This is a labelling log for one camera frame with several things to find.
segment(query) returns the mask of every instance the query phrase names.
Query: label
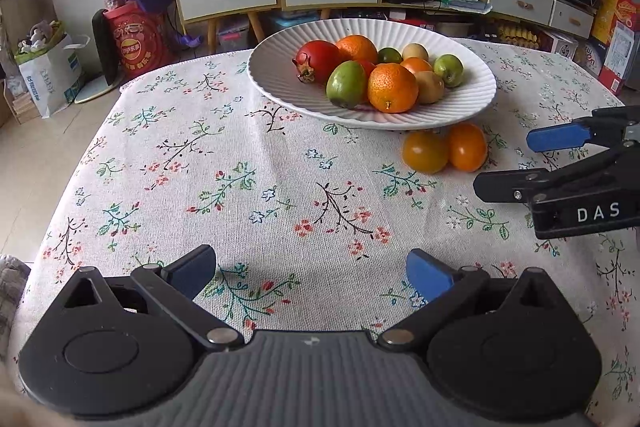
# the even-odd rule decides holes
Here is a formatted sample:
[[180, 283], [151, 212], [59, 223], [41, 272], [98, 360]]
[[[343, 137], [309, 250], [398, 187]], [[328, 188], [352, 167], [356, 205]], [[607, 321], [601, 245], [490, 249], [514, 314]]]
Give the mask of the label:
[[136, 60], [140, 56], [141, 49], [140, 41], [136, 39], [124, 39], [120, 45], [122, 56], [127, 60]]

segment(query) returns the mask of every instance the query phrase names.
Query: orange tomato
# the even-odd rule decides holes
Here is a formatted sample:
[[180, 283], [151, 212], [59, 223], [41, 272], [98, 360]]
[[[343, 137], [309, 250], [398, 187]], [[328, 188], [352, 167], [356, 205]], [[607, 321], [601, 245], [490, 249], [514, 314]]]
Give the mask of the orange tomato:
[[400, 64], [380, 64], [367, 85], [369, 103], [382, 112], [405, 112], [418, 99], [418, 82]]
[[413, 170], [435, 174], [447, 165], [447, 141], [433, 131], [409, 133], [402, 145], [402, 160]]
[[449, 161], [461, 171], [473, 172], [482, 167], [487, 155], [484, 133], [470, 122], [457, 123], [449, 129]]
[[400, 62], [400, 65], [404, 68], [407, 68], [413, 74], [416, 74], [419, 71], [433, 71], [430, 63], [418, 57], [406, 58], [405, 60]]

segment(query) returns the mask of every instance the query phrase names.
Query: cherry tomato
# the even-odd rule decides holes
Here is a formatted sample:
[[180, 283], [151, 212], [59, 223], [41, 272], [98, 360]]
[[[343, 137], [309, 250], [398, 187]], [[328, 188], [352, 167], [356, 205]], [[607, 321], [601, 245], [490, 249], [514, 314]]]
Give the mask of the cherry tomato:
[[302, 46], [293, 63], [298, 79], [304, 84], [326, 84], [335, 68], [345, 61], [344, 54], [335, 44], [327, 41], [311, 41]]
[[362, 66], [362, 68], [364, 69], [364, 74], [367, 75], [367, 79], [369, 78], [369, 75], [371, 74], [371, 71], [376, 69], [376, 66], [373, 62], [369, 62], [368, 60], [356, 60], [357, 63], [359, 63], [359, 65]]
[[449, 160], [447, 141], [433, 131], [412, 132], [404, 140], [402, 159], [416, 171], [435, 174]]
[[457, 123], [449, 129], [449, 161], [461, 171], [473, 172], [486, 160], [484, 133], [469, 122]]

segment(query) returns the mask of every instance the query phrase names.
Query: mandarin orange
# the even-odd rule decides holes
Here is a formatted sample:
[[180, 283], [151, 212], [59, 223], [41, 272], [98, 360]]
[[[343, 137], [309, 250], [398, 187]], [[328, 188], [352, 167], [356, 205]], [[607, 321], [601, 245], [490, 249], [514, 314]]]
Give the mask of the mandarin orange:
[[378, 51], [369, 39], [362, 35], [348, 35], [335, 43], [348, 56], [347, 60], [368, 60], [378, 63]]
[[400, 64], [380, 64], [369, 76], [369, 103], [382, 112], [404, 112], [414, 107], [418, 82]]
[[418, 71], [433, 71], [433, 68], [431, 67], [430, 63], [418, 57], [406, 58], [405, 60], [400, 62], [400, 65], [403, 68], [407, 68], [413, 74], [418, 73]]

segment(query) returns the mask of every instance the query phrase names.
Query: green fruit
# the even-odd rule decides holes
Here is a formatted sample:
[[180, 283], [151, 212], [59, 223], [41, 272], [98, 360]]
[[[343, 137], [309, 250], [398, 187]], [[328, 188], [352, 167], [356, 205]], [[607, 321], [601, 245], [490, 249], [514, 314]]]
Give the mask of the green fruit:
[[465, 68], [455, 55], [442, 55], [433, 63], [433, 71], [442, 77], [447, 87], [458, 87], [462, 84]]
[[326, 97], [329, 102], [346, 109], [353, 109], [362, 103], [366, 91], [367, 75], [355, 60], [340, 64], [326, 83]]
[[390, 63], [400, 64], [402, 62], [402, 55], [398, 50], [393, 48], [382, 48], [378, 52], [378, 63], [379, 64], [390, 64]]

